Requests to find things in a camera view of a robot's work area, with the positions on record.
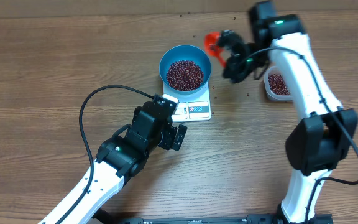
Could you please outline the red measuring scoop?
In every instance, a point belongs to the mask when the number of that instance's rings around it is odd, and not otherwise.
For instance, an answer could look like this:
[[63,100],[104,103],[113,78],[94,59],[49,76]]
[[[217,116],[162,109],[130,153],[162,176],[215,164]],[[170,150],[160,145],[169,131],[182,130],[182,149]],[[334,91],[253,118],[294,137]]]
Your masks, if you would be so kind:
[[211,32],[205,35],[203,45],[204,51],[209,55],[214,57],[223,68],[226,67],[226,61],[221,57],[221,52],[223,51],[222,47],[218,46],[218,40],[220,37],[219,32]]

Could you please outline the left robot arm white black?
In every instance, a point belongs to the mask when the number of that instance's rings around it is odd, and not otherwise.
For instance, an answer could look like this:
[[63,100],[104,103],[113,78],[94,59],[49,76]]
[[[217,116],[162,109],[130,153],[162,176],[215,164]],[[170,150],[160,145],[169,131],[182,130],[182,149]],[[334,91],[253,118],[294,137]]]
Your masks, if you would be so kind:
[[156,147],[178,151],[187,130],[182,124],[173,126],[178,104],[177,98],[164,94],[137,107],[132,124],[121,127],[100,145],[83,178],[41,222],[87,223],[145,167]]

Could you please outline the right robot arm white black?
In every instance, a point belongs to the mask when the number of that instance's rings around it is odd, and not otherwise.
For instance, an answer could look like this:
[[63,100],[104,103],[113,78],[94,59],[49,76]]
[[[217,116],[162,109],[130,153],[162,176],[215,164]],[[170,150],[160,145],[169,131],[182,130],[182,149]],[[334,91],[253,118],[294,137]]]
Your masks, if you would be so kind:
[[245,80],[257,68],[274,65],[289,89],[299,119],[285,142],[293,171],[272,222],[332,223],[332,216],[318,215],[314,208],[323,184],[349,149],[356,147],[357,113],[344,109],[326,84],[297,15],[278,15],[270,1],[255,4],[248,15],[252,42],[224,30],[207,35],[204,47],[214,57],[230,52],[221,65],[224,77],[233,83]]

